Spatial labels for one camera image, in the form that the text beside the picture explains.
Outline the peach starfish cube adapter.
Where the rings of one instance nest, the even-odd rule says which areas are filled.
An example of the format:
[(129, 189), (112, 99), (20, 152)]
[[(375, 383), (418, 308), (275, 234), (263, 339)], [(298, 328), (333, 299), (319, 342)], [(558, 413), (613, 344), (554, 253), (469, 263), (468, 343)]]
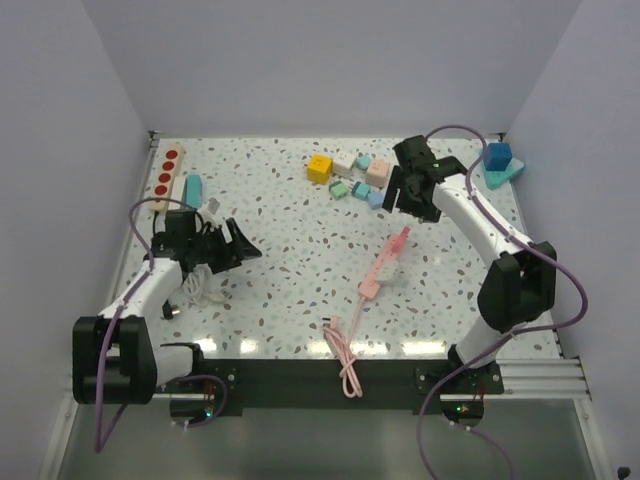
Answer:
[(365, 181), (368, 185), (384, 189), (387, 185), (391, 165), (383, 160), (374, 159), (370, 162), (365, 174)]

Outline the light blue cube plug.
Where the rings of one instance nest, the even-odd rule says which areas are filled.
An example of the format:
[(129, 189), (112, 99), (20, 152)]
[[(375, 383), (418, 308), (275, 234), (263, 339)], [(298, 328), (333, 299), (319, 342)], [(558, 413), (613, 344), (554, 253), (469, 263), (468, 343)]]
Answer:
[(381, 209), (384, 203), (384, 193), (381, 191), (372, 191), (367, 196), (367, 202), (372, 210)]

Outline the teal cube plug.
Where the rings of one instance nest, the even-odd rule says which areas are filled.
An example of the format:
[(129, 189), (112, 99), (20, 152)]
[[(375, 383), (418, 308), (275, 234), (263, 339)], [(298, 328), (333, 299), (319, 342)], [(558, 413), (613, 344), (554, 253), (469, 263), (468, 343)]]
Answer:
[(366, 172), (372, 163), (372, 158), (369, 155), (358, 156), (355, 161), (355, 166), (358, 170)]

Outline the white pink power strip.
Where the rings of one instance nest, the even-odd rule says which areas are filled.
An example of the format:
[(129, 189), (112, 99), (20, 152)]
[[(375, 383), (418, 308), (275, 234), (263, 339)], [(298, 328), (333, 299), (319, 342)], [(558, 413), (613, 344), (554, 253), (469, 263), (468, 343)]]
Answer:
[(373, 300), (380, 288), (394, 278), (398, 270), (399, 256), (404, 249), (410, 232), (411, 229), (409, 227), (404, 227), (400, 233), (392, 234), (387, 239), (359, 286), (358, 293), (362, 298)]

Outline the aluminium front rail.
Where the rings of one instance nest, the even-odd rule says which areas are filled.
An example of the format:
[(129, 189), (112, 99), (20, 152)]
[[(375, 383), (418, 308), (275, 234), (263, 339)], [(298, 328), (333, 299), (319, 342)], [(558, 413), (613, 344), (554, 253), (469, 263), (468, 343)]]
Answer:
[[(200, 371), (201, 362), (196, 363), (195, 372)], [(500, 368), (505, 391), (500, 395), (484, 395), (489, 399), (583, 399), (589, 396), (585, 376), (577, 360), (501, 360)], [(456, 399), (443, 395), (446, 400)]]

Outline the yellow cube plug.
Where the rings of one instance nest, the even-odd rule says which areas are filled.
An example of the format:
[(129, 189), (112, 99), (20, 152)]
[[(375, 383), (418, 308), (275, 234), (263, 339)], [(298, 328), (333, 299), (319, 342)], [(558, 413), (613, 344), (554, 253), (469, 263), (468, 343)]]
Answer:
[(332, 167), (332, 158), (314, 154), (307, 165), (307, 179), (312, 183), (325, 185), (332, 174)]

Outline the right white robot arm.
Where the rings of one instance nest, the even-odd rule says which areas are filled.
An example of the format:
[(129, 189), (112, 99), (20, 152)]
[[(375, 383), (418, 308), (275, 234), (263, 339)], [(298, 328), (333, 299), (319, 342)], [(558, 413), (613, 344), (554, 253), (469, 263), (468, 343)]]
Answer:
[(433, 181), (417, 172), (406, 176), (396, 166), (383, 208), (431, 223), (445, 214), (487, 268), (476, 295), (479, 317), (450, 348), (456, 362), (445, 369), (452, 390), (469, 392), (481, 380), (480, 368), (495, 359), (498, 349), (494, 345), (554, 306), (556, 270), (545, 259), (555, 260), (556, 251), (548, 242), (533, 243), (510, 225), (463, 173)]

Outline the white green cube adapter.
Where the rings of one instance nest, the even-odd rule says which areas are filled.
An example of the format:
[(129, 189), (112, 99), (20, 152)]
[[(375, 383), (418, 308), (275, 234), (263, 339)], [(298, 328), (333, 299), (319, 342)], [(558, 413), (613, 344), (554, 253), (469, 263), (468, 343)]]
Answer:
[(334, 200), (340, 200), (349, 195), (350, 189), (342, 181), (336, 181), (329, 185), (329, 193)]

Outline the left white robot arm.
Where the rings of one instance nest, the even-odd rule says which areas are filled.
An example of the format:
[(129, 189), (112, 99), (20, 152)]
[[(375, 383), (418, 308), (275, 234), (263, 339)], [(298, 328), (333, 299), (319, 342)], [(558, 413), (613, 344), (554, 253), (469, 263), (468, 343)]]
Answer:
[(108, 307), (79, 318), (72, 331), (73, 395), (80, 404), (146, 404), (173, 381), (185, 392), (200, 390), (207, 368), (193, 343), (153, 345), (149, 326), (191, 272), (236, 268), (261, 251), (234, 219), (214, 226), (193, 210), (168, 212), (133, 282)]

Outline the teal power strip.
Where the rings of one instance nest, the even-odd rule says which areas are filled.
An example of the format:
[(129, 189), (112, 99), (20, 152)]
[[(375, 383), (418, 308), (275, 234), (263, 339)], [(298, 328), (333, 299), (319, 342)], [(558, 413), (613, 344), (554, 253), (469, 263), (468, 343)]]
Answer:
[(523, 161), (515, 158), (513, 156), (509, 166), (503, 172), (491, 172), (487, 171), (483, 166), (482, 160), (482, 171), (485, 180), (486, 186), (490, 190), (496, 190), (502, 185), (510, 182), (513, 178), (518, 176), (525, 168), (525, 164)]
[(190, 207), (198, 209), (203, 202), (203, 183), (197, 174), (188, 175), (184, 183), (183, 201)]

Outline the white square plug adapter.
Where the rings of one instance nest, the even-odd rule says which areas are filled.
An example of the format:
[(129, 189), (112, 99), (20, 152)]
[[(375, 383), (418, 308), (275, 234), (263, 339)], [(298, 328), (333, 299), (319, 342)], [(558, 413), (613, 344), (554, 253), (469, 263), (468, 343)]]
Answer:
[(392, 283), (398, 273), (399, 262), (395, 259), (384, 262), (375, 276), (375, 281), (380, 285)]

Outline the white cartoon cube adapter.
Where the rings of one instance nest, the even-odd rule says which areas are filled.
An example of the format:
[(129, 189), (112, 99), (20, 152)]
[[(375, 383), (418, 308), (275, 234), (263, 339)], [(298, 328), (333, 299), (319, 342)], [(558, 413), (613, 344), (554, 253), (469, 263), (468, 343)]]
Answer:
[(332, 173), (342, 177), (350, 178), (355, 168), (355, 157), (350, 154), (343, 153), (336, 155), (332, 162)]

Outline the dark blue cube adapter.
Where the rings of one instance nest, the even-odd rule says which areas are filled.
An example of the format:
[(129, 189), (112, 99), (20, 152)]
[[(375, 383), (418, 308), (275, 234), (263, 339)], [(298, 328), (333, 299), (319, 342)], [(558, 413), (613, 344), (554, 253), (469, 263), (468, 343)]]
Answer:
[(483, 158), (483, 166), (487, 171), (503, 172), (509, 166), (513, 154), (508, 143), (489, 143)]

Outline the beige red power strip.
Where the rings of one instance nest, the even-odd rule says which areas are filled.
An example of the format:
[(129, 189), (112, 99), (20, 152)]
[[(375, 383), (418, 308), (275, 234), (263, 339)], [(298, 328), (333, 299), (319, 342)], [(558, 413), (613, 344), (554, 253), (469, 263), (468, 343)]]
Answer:
[(169, 207), (168, 199), (171, 198), (173, 187), (178, 177), (185, 150), (181, 143), (169, 144), (160, 152), (160, 166), (155, 177), (150, 196), (153, 200), (149, 209), (153, 212), (164, 212)]

